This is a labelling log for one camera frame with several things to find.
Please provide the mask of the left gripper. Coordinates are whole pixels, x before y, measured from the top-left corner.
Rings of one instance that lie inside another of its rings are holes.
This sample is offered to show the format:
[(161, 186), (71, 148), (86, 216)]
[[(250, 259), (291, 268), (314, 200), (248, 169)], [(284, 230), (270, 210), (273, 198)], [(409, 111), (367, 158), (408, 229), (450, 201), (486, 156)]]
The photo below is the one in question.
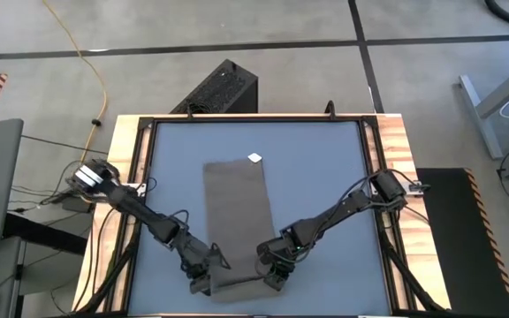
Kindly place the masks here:
[(211, 261), (218, 261), (220, 256), (218, 245), (208, 246), (200, 240), (188, 240), (178, 246), (178, 253), (180, 268), (189, 279), (193, 279), (189, 284), (189, 291), (192, 294), (211, 293), (211, 276), (207, 273)]

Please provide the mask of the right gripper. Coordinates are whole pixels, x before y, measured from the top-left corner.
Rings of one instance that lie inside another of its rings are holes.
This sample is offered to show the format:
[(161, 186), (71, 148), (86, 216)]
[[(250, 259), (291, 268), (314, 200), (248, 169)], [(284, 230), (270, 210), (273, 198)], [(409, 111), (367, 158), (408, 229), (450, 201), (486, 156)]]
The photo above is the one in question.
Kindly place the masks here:
[[(298, 258), (293, 259), (286, 249), (286, 241), (283, 238), (273, 238), (262, 242), (257, 246), (257, 254), (261, 257), (263, 265), (272, 265), (274, 268), (283, 267), (283, 271), (293, 271)], [(269, 273), (263, 282), (269, 288), (281, 291), (288, 279), (287, 272)]]

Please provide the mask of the grey woven towel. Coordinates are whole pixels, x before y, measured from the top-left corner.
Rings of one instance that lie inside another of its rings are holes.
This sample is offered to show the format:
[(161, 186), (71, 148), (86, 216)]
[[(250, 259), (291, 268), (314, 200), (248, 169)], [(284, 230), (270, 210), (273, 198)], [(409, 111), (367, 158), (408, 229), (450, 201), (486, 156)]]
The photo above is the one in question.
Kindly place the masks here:
[(231, 266), (210, 270), (211, 299), (231, 304), (276, 297), (278, 292), (263, 281), (269, 270), (256, 252), (259, 244), (276, 237), (262, 162), (207, 163), (203, 183), (208, 239)]

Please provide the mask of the blue table mat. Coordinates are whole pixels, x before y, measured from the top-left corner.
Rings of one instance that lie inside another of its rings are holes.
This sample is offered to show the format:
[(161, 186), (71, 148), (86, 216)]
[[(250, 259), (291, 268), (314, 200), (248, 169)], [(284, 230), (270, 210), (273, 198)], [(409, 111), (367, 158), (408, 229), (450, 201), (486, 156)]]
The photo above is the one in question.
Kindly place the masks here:
[[(209, 240), (204, 166), (258, 155), (276, 229), (316, 216), (366, 174), (355, 123), (161, 124), (150, 176), (154, 211), (185, 217)], [(193, 294), (179, 256), (141, 234), (128, 311), (139, 314), (386, 315), (390, 311), (376, 221), (361, 212), (328, 230), (281, 291), (248, 261), (245, 284)]]

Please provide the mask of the black perforated computer tower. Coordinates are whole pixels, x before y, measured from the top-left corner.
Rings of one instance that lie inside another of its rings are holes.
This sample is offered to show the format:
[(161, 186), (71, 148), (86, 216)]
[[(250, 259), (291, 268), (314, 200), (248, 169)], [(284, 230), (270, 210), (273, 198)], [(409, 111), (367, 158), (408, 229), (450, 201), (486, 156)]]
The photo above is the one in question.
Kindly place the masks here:
[(258, 112), (258, 77), (225, 59), (171, 114)]

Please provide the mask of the grey metal desk leg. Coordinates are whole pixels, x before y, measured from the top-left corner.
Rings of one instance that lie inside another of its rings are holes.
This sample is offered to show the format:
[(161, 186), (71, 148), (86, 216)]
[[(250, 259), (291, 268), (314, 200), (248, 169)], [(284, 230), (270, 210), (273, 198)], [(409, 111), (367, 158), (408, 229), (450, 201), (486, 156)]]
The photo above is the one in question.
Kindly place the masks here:
[(490, 158), (501, 159), (503, 152), (489, 117), (509, 102), (509, 77), (482, 99), (467, 75), (459, 76), (458, 86), (467, 112), (481, 134)]

